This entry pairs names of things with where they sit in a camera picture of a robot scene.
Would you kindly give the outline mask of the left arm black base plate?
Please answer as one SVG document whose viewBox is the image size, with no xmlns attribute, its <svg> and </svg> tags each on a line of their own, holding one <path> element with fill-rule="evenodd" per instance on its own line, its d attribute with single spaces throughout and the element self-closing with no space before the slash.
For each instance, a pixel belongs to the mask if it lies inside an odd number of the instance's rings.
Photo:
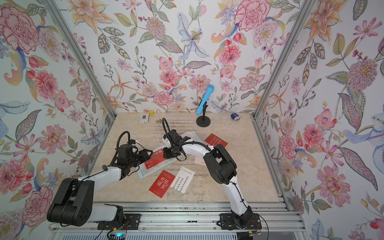
<svg viewBox="0 0 384 240">
<path fill-rule="evenodd" d="M 141 214 L 123 214 L 113 221 L 98 223 L 97 230 L 138 230 Z"/>
</svg>

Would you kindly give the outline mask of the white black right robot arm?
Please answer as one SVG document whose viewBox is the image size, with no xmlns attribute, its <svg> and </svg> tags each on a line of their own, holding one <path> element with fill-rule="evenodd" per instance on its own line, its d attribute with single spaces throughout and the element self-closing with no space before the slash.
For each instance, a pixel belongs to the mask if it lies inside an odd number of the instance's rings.
<svg viewBox="0 0 384 240">
<path fill-rule="evenodd" d="M 163 149 L 164 158 L 191 155 L 204 160 L 210 176 L 224 188 L 230 200 L 235 225 L 240 229 L 245 229 L 251 221 L 253 211 L 243 197 L 237 178 L 237 165 L 226 148 L 221 144 L 210 146 L 194 141 L 190 137 L 182 137 L 176 130 L 170 129 L 165 118 L 162 118 L 162 125 L 165 131 L 163 142 L 166 145 Z"/>
</svg>

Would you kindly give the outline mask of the red card gold characters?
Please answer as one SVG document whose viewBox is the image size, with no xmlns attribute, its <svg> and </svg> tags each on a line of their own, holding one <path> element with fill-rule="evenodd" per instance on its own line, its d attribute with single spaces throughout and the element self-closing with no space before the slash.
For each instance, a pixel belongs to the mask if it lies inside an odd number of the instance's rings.
<svg viewBox="0 0 384 240">
<path fill-rule="evenodd" d="M 146 161 L 147 170 L 159 165 L 160 163 L 166 161 L 167 159 L 163 158 L 163 150 L 153 153 L 152 157 Z"/>
</svg>

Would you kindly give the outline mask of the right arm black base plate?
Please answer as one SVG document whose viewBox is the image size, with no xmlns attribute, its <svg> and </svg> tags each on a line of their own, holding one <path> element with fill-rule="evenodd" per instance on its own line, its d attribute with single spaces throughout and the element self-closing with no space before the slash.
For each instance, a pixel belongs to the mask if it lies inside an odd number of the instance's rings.
<svg viewBox="0 0 384 240">
<path fill-rule="evenodd" d="M 261 230 L 262 223 L 258 214 L 237 216 L 235 214 L 220 214 L 216 225 L 222 230 Z"/>
</svg>

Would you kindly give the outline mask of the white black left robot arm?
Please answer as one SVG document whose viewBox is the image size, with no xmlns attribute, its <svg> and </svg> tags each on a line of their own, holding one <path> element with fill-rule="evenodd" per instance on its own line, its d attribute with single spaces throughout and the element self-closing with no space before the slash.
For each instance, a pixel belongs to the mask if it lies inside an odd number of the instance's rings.
<svg viewBox="0 0 384 240">
<path fill-rule="evenodd" d="M 102 223 L 112 228 L 122 227 L 128 221 L 123 208 L 96 204 L 94 194 L 128 177 L 132 168 L 138 169 L 141 164 L 150 160 L 153 153 L 131 138 L 123 145 L 117 142 L 111 163 L 103 166 L 102 171 L 62 181 L 47 212 L 47 220 L 62 227 L 80 227 L 86 223 Z"/>
</svg>

